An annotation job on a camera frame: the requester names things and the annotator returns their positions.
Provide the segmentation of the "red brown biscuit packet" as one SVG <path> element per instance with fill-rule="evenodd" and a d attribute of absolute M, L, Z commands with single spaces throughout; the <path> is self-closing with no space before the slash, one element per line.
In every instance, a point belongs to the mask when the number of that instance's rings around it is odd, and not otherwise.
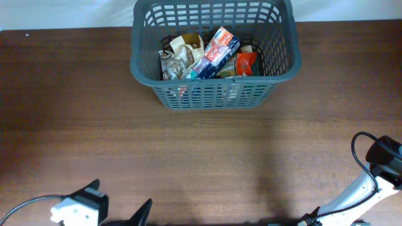
<path fill-rule="evenodd" d="M 253 74 L 252 66 L 256 63 L 257 53 L 237 53 L 231 57 L 222 69 L 217 73 L 216 77 L 242 77 L 251 76 Z"/>

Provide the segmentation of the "brown snack bag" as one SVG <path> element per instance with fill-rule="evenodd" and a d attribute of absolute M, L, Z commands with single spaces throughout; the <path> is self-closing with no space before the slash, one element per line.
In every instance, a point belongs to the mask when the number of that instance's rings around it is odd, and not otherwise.
<path fill-rule="evenodd" d="M 204 55 L 204 41 L 196 33 L 187 33 L 170 41 L 172 51 L 160 50 L 163 80 L 181 79 Z"/>

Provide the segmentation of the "blue Kleenex tissue multipack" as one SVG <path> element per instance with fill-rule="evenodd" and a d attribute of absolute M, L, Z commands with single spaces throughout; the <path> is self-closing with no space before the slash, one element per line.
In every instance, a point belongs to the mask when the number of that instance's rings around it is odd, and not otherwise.
<path fill-rule="evenodd" d="M 221 26 L 205 47 L 201 59 L 183 73 L 182 79 L 214 78 L 239 47 L 239 39 Z"/>

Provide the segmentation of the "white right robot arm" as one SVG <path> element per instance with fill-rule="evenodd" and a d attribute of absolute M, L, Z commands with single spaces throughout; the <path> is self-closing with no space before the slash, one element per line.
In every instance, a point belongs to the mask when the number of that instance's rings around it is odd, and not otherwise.
<path fill-rule="evenodd" d="M 373 140 L 363 165 L 356 154 L 356 140 L 366 136 Z M 381 200 L 401 191 L 401 143 L 389 136 L 379 138 L 358 132 L 351 141 L 351 152 L 362 173 L 334 200 L 306 214 L 297 225 L 350 226 Z"/>

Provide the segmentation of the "beige clear snack bag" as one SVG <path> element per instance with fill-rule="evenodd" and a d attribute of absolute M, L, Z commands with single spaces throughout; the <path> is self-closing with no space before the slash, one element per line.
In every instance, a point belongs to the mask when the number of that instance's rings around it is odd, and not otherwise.
<path fill-rule="evenodd" d="M 241 52 L 242 53 L 252 53 L 253 52 L 252 46 L 246 45 L 246 46 L 241 47 Z"/>

